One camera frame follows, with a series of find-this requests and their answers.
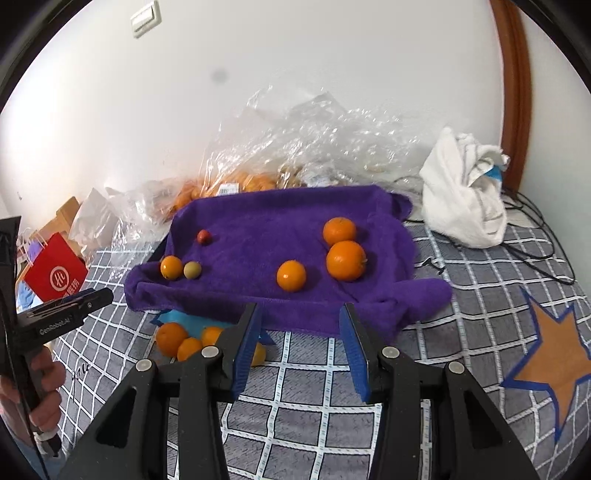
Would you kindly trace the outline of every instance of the plastic bag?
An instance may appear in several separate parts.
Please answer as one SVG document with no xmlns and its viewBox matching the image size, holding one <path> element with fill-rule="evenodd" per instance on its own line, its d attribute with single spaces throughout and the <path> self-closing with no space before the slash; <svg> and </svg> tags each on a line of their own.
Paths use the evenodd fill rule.
<svg viewBox="0 0 591 480">
<path fill-rule="evenodd" d="M 257 93 L 220 126 L 191 198 L 290 187 L 377 184 L 417 202 L 417 134 L 386 109 L 347 111 L 322 93 L 286 112 L 265 109 Z"/>
<path fill-rule="evenodd" d="M 153 180 L 109 198 L 119 218 L 112 235 L 109 281 L 119 281 L 164 238 L 174 212 L 190 201 L 194 187 L 186 179 Z"/>
<path fill-rule="evenodd" d="M 99 248 L 107 248 L 113 240 L 113 231 L 119 218 L 109 201 L 92 189 L 74 217 L 68 238 L 81 247 L 87 264 Z"/>
</svg>

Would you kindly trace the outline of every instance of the finger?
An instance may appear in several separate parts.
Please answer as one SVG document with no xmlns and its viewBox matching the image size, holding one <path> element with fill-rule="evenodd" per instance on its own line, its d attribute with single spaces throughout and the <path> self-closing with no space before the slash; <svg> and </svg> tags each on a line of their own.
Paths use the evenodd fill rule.
<svg viewBox="0 0 591 480">
<path fill-rule="evenodd" d="M 41 404 L 31 412 L 29 418 L 37 427 L 44 425 L 60 409 L 61 395 L 58 391 L 48 394 Z"/>
<path fill-rule="evenodd" d="M 20 403 L 21 401 L 18 390 L 14 387 L 14 383 L 12 383 L 12 380 L 8 377 L 0 377 L 0 395 L 3 395 L 14 403 Z"/>
<path fill-rule="evenodd" d="M 51 368 L 52 363 L 53 358 L 51 357 L 51 351 L 44 346 L 41 352 L 31 360 L 31 368 L 33 370 L 45 370 L 46 368 Z"/>
<path fill-rule="evenodd" d="M 42 425 L 39 425 L 39 428 L 42 432 L 50 432 L 57 427 L 57 424 L 60 422 L 61 418 L 61 410 L 57 410 L 49 419 Z"/>
<path fill-rule="evenodd" d="M 51 368 L 45 370 L 41 386 L 46 392 L 57 390 L 66 382 L 66 367 L 61 362 L 53 362 Z"/>
</svg>

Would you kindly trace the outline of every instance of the green ball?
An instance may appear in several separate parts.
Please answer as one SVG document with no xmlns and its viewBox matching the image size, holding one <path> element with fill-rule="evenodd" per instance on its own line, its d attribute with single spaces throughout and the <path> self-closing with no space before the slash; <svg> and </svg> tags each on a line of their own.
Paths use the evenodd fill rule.
<svg viewBox="0 0 591 480">
<path fill-rule="evenodd" d="M 189 278 L 190 280 L 199 278 L 201 271 L 201 263 L 199 262 L 187 262 L 183 268 L 185 277 Z"/>
</svg>

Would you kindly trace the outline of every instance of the orange star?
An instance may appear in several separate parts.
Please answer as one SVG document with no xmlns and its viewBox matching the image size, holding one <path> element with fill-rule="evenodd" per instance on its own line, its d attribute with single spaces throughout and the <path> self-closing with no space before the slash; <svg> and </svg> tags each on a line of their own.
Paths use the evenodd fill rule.
<svg viewBox="0 0 591 480">
<path fill-rule="evenodd" d="M 577 385 L 591 379 L 591 355 L 577 330 L 573 305 L 555 318 L 525 291 L 523 293 L 538 339 L 501 386 L 547 391 L 556 412 L 554 440 L 557 442 Z"/>
</svg>

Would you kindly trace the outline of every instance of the checkered bedsheet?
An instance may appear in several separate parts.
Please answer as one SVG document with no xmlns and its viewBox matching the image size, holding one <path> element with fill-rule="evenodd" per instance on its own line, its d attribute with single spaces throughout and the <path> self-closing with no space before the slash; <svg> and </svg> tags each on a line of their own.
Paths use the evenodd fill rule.
<svg viewBox="0 0 591 480">
<path fill-rule="evenodd" d="M 558 316 L 574 303 L 583 341 L 591 343 L 591 308 L 578 284 L 543 278 L 505 248 L 457 247 L 422 224 L 408 228 L 418 246 L 417 277 L 441 275 L 454 287 L 452 302 L 437 318 L 405 328 L 396 345 L 417 361 L 464 363 L 513 428 L 542 479 L 558 478 L 589 437 L 590 383 L 578 386 L 563 434 L 554 443 L 554 406 L 545 392 L 499 386 L 537 338 L 520 287 Z M 539 229 L 510 226 L 505 240 L 533 254 L 551 251 Z M 434 268 L 425 262 L 431 259 Z M 567 278 L 564 258 L 534 262 Z M 69 377 L 61 389 L 61 434 L 71 447 L 134 363 L 149 356 L 167 362 L 154 348 L 151 313 L 132 312 L 122 282 L 109 282 L 111 252 L 99 252 L 85 287 L 113 289 L 113 305 L 58 341 L 56 355 Z M 355 393 L 338 339 L 272 332 L 276 347 L 251 370 L 239 401 L 219 406 L 230 478 L 366 478 L 378 431 L 380 406 L 362 404 Z M 422 408 L 421 478 L 429 478 L 430 411 Z M 168 478 L 178 478 L 177 404 L 170 406 Z"/>
</svg>

